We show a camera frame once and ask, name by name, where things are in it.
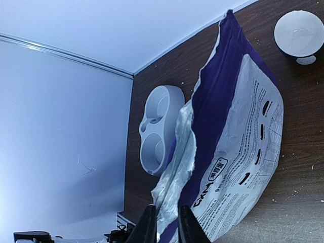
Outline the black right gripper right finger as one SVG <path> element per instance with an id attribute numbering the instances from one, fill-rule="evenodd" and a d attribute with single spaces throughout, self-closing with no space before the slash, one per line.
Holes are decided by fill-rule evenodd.
<path id="1" fill-rule="evenodd" d="M 179 242 L 211 243 L 189 206 L 180 206 L 178 214 Z"/>

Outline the purple pet food bag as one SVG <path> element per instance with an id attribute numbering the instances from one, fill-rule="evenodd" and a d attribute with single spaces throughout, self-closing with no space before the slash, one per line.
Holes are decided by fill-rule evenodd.
<path id="1" fill-rule="evenodd" d="M 191 207 L 215 241 L 255 206 L 279 161 L 284 103 L 278 82 L 232 11 L 176 122 L 168 166 L 152 191 L 158 242 L 178 241 Z"/>

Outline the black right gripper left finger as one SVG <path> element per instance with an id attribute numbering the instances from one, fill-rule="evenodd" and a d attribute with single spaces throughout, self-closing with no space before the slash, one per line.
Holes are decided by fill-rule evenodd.
<path id="1" fill-rule="evenodd" d="M 126 243 L 157 243 L 156 207 L 148 205 Z"/>

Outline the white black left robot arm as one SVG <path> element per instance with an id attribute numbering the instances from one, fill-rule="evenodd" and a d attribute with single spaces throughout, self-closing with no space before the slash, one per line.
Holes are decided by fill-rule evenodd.
<path id="1" fill-rule="evenodd" d="M 45 231 L 24 231 L 13 233 L 14 242 L 17 243 L 53 243 L 51 235 Z"/>

